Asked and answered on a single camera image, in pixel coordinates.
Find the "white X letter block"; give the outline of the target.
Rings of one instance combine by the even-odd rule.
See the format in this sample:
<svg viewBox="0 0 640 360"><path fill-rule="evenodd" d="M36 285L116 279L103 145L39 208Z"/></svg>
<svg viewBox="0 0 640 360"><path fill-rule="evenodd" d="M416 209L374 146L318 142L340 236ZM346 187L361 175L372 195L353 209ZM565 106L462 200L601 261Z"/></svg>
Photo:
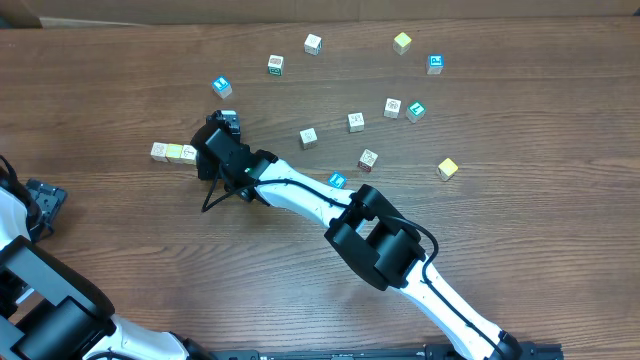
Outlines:
<svg viewBox="0 0 640 360"><path fill-rule="evenodd" d="M185 144L182 147L182 152L180 155L180 160L183 164L195 165L197 163L197 150L188 144Z"/></svg>

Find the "red letter white block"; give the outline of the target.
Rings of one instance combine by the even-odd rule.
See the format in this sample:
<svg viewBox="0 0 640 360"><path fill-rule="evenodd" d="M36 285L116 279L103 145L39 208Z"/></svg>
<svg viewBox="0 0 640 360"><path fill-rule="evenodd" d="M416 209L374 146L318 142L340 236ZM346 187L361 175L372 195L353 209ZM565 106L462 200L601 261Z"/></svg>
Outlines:
<svg viewBox="0 0 640 360"><path fill-rule="evenodd" d="M168 145L166 143L154 142L150 151L150 156L155 161L167 162Z"/></svg>

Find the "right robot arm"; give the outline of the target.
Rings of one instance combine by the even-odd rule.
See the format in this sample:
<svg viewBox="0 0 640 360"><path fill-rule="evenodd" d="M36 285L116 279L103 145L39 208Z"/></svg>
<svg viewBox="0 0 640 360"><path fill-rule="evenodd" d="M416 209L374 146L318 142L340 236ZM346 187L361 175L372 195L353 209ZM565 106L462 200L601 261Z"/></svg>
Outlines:
<svg viewBox="0 0 640 360"><path fill-rule="evenodd" d="M438 252L420 244L430 232L402 216L374 187L335 188L271 152L252 151L240 142L231 111L209 115L190 144L202 167L224 182L227 196L287 209L324 226L325 239L356 275L411 300L463 358L521 357L516 338L477 313L435 269Z"/></svg>

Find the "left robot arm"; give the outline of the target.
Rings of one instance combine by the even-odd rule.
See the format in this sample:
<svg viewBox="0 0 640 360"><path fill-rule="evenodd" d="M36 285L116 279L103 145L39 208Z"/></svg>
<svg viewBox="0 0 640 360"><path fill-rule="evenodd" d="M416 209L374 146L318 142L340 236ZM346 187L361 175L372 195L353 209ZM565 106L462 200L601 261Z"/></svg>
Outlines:
<svg viewBox="0 0 640 360"><path fill-rule="evenodd" d="M34 244L46 218L10 166L1 169L3 359L211 359L193 340L142 328Z"/></svg>

